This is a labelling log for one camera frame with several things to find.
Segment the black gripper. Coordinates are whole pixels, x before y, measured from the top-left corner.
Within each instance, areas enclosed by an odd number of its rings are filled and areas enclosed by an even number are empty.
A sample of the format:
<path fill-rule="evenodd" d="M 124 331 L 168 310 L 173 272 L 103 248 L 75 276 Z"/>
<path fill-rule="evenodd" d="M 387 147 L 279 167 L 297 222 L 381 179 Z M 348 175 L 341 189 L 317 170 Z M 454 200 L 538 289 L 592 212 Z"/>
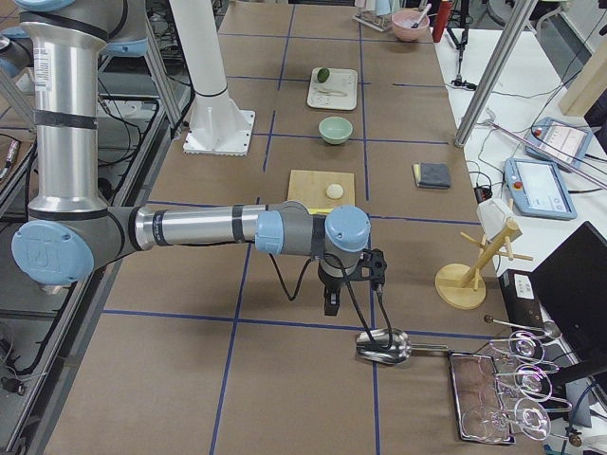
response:
<path fill-rule="evenodd" d="M 323 285 L 323 312 L 328 317 L 336 317 L 340 310 L 340 290 L 345 286 L 347 269 L 320 261 L 318 276 Z"/>

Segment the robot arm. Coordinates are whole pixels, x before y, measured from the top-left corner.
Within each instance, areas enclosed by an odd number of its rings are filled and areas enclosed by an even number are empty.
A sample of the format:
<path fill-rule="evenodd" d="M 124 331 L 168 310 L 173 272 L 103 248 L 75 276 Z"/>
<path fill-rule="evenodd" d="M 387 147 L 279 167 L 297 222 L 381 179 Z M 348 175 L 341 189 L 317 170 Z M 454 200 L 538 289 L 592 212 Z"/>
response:
<path fill-rule="evenodd" d="M 354 206 L 311 214 L 298 202 L 193 211 L 121 208 L 98 191 L 98 58 L 148 48 L 141 1 L 22 1 L 20 24 L 33 45 L 37 196 L 14 234 L 18 267 L 36 282 L 67 286 L 155 246 L 252 244 L 272 256 L 317 262 L 324 312 L 340 292 L 370 281 L 370 221 Z"/>

